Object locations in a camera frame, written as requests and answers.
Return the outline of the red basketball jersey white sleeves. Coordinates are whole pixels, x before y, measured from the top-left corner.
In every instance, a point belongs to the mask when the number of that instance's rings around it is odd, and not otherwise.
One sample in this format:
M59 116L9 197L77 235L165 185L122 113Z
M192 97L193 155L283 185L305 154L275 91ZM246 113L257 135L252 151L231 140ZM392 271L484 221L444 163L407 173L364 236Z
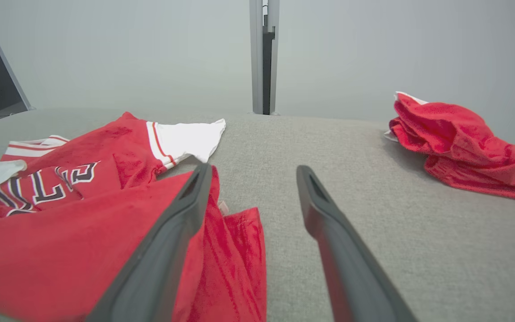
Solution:
M129 112L68 140L11 141L0 159L0 314L81 322L187 182L158 175L206 163L226 121L160 124ZM187 243L172 322L266 322L257 208L228 214L212 179Z

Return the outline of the red shorts with white stripe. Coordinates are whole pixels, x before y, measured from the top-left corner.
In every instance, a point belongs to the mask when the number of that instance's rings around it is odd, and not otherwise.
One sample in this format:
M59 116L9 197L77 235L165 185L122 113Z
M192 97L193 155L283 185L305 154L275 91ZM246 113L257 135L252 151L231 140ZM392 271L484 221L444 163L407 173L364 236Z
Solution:
M515 199L515 144L463 106L396 92L385 136L426 155L425 171L453 188Z

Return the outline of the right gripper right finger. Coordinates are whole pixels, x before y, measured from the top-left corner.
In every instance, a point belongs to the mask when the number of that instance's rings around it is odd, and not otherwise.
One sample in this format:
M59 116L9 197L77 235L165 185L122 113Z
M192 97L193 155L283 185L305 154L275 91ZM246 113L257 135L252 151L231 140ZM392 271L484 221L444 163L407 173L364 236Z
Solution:
M311 167L296 181L303 222L317 242L334 322L418 322Z

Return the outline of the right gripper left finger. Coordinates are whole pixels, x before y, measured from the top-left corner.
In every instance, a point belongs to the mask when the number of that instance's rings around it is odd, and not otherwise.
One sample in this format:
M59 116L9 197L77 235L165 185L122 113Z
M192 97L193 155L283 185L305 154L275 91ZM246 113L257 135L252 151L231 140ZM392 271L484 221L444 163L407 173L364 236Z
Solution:
M211 165L198 165L85 322L172 322L187 249L203 224L211 183Z

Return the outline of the grey partition post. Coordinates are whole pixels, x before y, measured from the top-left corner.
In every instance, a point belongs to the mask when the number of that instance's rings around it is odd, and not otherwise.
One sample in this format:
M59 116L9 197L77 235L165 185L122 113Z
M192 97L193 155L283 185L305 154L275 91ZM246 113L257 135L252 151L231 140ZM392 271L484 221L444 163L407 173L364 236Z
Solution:
M279 16L281 0L249 0L252 112L278 115Z

